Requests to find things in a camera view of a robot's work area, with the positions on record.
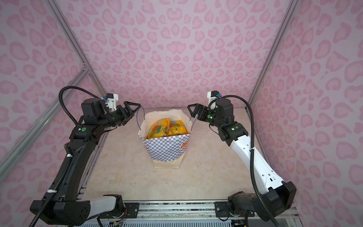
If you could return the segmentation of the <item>yellow candy snack bag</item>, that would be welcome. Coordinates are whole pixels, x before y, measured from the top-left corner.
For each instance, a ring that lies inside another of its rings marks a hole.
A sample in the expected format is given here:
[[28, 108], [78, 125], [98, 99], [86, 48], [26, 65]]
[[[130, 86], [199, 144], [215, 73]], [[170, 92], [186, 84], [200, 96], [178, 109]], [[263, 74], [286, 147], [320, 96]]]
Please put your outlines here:
[[170, 122], [168, 136], [178, 136], [186, 134], [188, 134], [188, 131], [182, 120]]

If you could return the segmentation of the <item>yellow chips bag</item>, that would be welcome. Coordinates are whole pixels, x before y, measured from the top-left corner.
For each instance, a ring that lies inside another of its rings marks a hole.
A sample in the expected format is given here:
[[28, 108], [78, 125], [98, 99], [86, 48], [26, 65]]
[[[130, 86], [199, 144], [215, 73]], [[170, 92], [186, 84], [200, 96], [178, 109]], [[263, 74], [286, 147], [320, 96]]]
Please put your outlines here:
[[162, 119], [155, 122], [149, 129], [147, 139], [162, 138], [169, 135], [170, 119]]

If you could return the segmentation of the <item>blue checkered paper bag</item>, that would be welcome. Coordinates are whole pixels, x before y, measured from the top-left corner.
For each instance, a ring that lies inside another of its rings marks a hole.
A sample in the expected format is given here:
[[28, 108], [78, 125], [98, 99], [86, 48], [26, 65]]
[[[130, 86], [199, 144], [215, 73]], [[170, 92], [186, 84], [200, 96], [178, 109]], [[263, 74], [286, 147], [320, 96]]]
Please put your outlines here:
[[[182, 120], [188, 134], [147, 139], [150, 127], [155, 122], [166, 118], [170, 119], [170, 122]], [[144, 121], [138, 127], [140, 129], [138, 135], [152, 158], [155, 168], [178, 168], [180, 166], [192, 133], [192, 121], [182, 110], [172, 109], [144, 114]]]

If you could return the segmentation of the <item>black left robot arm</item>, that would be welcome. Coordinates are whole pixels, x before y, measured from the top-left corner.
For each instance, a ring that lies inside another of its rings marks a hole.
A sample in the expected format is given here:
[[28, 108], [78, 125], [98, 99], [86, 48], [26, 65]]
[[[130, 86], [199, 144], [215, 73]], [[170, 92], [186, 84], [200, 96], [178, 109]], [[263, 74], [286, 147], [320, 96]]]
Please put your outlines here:
[[109, 213], [122, 217], [125, 213], [122, 196], [109, 194], [93, 201], [78, 201], [79, 186], [92, 153], [102, 135], [110, 127], [125, 125], [141, 108], [141, 104], [125, 101], [114, 111], [107, 110], [101, 98], [85, 100], [83, 115], [73, 128], [70, 141], [64, 145], [66, 157], [43, 199], [34, 200], [30, 211], [34, 227], [39, 219], [48, 225], [80, 226], [90, 218]]

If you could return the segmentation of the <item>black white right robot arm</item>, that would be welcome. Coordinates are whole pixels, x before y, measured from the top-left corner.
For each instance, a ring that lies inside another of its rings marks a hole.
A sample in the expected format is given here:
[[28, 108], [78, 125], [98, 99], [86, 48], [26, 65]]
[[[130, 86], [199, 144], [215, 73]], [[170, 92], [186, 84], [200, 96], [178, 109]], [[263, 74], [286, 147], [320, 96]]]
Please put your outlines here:
[[271, 221], [276, 227], [280, 224], [276, 217], [290, 209], [296, 195], [296, 186], [286, 182], [267, 163], [255, 147], [255, 132], [247, 132], [245, 127], [234, 119], [231, 96], [216, 98], [208, 106], [188, 105], [192, 118], [207, 122], [218, 129], [218, 136], [241, 158], [250, 172], [253, 193], [237, 192], [227, 199], [227, 211], [219, 218], [228, 220], [230, 216], [241, 217], [247, 223], [249, 213], [256, 213], [261, 220]]

